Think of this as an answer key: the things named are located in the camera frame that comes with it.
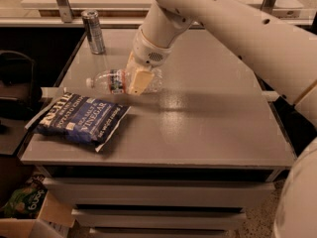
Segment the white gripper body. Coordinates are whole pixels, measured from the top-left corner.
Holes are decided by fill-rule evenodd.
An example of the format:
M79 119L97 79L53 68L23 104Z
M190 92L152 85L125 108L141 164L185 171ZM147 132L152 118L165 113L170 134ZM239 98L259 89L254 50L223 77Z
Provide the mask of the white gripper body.
M161 48L151 43L139 28L133 39L132 56L136 63L143 66L158 67L165 63L172 47Z

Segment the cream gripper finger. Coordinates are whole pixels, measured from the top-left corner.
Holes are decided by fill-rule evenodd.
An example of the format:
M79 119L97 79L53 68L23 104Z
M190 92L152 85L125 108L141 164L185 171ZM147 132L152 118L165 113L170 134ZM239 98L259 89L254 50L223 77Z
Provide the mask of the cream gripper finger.
M129 70L130 83L128 93L141 95L154 78L154 74L146 68L136 67Z
M126 65L126 70L129 73L133 73L136 69L136 64L135 64L135 57L134 57L134 53L130 52L128 61L127 61L127 65Z

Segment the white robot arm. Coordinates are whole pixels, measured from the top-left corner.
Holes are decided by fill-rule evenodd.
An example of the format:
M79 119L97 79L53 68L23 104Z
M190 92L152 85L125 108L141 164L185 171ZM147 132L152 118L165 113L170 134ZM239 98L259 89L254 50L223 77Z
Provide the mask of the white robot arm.
M128 92L143 93L176 38L201 24L317 127L317 37L237 0L153 0L128 59ZM317 238L317 145L311 142L284 183L273 238Z

